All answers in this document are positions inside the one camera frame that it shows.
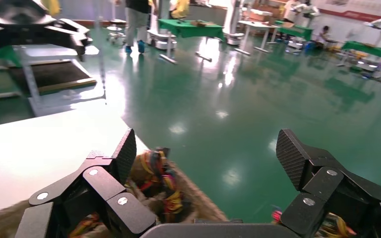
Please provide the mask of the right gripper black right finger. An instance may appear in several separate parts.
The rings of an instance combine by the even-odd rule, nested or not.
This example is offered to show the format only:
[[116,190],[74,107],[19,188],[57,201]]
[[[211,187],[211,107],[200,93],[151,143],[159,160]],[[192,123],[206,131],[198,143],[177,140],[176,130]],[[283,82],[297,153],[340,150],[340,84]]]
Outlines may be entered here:
[[348,171],[327,150],[302,143],[290,129],[278,133],[276,156],[299,192],[281,224],[311,238],[334,214],[358,238],[381,238],[381,186]]

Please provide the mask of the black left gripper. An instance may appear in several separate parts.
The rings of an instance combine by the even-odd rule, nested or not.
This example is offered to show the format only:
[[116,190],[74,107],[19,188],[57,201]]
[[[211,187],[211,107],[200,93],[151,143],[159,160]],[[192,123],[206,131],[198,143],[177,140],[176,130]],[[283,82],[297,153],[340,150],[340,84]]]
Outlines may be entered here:
[[0,48],[13,45],[61,45],[68,31],[77,58],[84,62],[86,47],[93,43],[90,30],[67,18],[55,19],[38,0],[0,0]]

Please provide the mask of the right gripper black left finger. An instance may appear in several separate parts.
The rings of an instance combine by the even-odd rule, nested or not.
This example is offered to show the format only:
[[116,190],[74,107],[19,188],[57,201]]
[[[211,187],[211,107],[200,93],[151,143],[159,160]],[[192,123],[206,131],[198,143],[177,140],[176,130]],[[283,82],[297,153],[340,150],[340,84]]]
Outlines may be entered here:
[[155,226],[156,217],[125,186],[136,152],[131,128],[112,156],[91,152],[76,171],[29,198],[16,237],[65,238],[89,213],[97,213],[117,238],[142,236]]

